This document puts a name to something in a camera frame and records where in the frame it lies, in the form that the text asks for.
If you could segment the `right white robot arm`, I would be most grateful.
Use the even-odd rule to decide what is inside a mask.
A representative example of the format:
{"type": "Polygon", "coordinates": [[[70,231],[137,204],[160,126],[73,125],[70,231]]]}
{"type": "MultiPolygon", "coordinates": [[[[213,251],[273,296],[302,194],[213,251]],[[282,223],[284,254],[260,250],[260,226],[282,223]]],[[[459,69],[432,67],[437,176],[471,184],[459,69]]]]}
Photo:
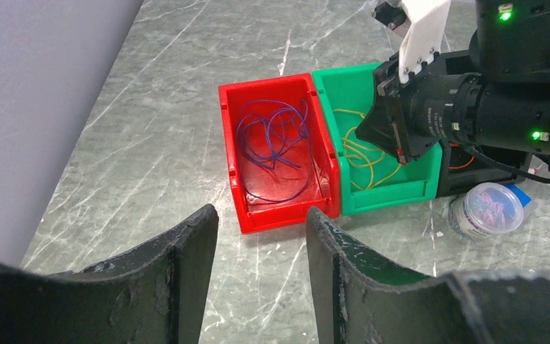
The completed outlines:
{"type": "Polygon", "coordinates": [[[449,1],[386,1],[373,17],[402,37],[373,73],[356,136],[401,164],[441,140],[494,168],[482,147],[539,157],[550,171],[550,1],[477,1],[469,48],[440,52],[449,1]]]}

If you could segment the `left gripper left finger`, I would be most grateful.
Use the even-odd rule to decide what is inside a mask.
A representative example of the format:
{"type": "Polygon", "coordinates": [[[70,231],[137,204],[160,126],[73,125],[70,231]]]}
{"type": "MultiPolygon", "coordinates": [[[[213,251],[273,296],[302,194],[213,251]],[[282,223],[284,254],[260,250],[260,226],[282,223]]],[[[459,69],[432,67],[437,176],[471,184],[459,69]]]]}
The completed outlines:
{"type": "Polygon", "coordinates": [[[206,204],[79,272],[40,275],[0,263],[0,343],[197,343],[218,222],[206,204]]]}

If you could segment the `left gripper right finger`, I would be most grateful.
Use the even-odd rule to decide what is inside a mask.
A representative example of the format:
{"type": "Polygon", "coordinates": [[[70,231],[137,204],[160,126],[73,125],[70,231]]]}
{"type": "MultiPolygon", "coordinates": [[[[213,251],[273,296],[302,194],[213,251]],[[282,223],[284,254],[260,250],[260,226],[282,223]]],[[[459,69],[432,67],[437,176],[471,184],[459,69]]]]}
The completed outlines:
{"type": "Polygon", "coordinates": [[[306,218],[320,343],[550,343],[550,272],[478,270],[430,277],[306,218]]]}

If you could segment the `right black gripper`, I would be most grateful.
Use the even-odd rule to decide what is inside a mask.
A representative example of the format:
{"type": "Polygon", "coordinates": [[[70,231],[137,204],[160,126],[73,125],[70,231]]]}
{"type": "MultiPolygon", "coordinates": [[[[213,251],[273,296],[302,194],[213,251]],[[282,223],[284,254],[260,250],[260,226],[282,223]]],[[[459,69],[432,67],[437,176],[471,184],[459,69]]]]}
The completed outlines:
{"type": "Polygon", "coordinates": [[[355,129],[359,140],[382,149],[401,164],[418,161],[439,140],[421,136],[413,128],[410,106],[413,89],[399,78],[399,54],[394,53],[373,72],[374,105],[355,129]]]}

